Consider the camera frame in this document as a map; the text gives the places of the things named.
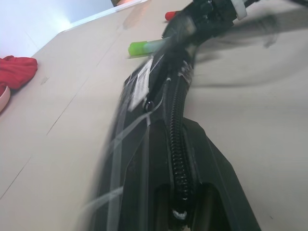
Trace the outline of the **green highlighter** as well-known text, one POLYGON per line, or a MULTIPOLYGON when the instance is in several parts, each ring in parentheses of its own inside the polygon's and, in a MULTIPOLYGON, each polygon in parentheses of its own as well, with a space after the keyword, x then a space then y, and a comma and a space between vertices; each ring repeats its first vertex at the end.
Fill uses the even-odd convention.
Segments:
POLYGON ((158 51, 165 43, 164 39, 132 42, 128 47, 130 58, 148 56, 158 51))

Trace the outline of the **pink round rim object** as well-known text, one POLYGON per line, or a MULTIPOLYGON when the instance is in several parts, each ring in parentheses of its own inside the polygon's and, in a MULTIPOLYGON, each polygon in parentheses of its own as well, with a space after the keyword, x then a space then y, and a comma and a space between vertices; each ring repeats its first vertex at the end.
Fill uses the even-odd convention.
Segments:
POLYGON ((0 96, 0 113, 2 112, 2 110, 6 107, 6 105, 9 102, 11 96, 11 90, 10 88, 7 86, 3 92, 3 94, 0 96))

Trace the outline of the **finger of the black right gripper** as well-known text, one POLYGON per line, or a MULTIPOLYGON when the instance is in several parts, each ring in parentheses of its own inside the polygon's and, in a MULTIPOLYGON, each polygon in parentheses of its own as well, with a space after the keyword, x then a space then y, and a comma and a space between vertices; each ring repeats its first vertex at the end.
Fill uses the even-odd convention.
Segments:
POLYGON ((196 25, 192 17, 185 13, 178 13, 168 22, 162 38, 167 48, 196 47, 195 33, 196 25))
POLYGON ((205 55, 199 58, 197 57, 198 50, 203 43, 205 43, 204 40, 195 40, 192 37, 187 38, 184 42, 184 49, 188 53, 192 66, 195 66, 195 64, 204 63, 210 60, 209 55, 205 55))

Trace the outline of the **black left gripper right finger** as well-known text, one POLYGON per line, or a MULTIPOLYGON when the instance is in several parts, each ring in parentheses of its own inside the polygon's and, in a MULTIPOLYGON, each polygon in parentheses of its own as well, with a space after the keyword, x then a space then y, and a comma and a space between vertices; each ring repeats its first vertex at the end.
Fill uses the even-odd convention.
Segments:
POLYGON ((192 231, 261 231, 231 163, 197 122, 184 127, 199 182, 192 231))

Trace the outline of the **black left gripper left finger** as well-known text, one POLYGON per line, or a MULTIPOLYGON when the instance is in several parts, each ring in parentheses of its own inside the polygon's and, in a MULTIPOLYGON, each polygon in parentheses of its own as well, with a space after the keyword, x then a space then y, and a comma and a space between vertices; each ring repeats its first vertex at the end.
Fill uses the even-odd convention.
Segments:
POLYGON ((169 231, 171 176, 164 124, 138 125, 123 144, 120 231, 169 231))

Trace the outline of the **black pouch with white grid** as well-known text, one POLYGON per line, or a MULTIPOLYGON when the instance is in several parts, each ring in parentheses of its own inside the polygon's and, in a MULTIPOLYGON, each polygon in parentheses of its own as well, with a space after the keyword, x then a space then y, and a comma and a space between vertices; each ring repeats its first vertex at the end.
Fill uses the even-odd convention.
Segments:
POLYGON ((123 144, 138 125, 164 124, 171 176, 169 231, 192 226, 198 177, 184 127, 193 66, 184 47, 162 48, 126 79, 103 151, 102 169, 80 231, 120 231, 124 185, 123 144))

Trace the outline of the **red cloth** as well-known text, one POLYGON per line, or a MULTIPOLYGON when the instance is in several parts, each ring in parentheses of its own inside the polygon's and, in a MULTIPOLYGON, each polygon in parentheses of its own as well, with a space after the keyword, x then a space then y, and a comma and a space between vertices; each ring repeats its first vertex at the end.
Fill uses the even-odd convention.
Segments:
POLYGON ((37 60, 30 57, 0 58, 0 95, 6 89, 17 90, 29 82, 38 69, 37 60))

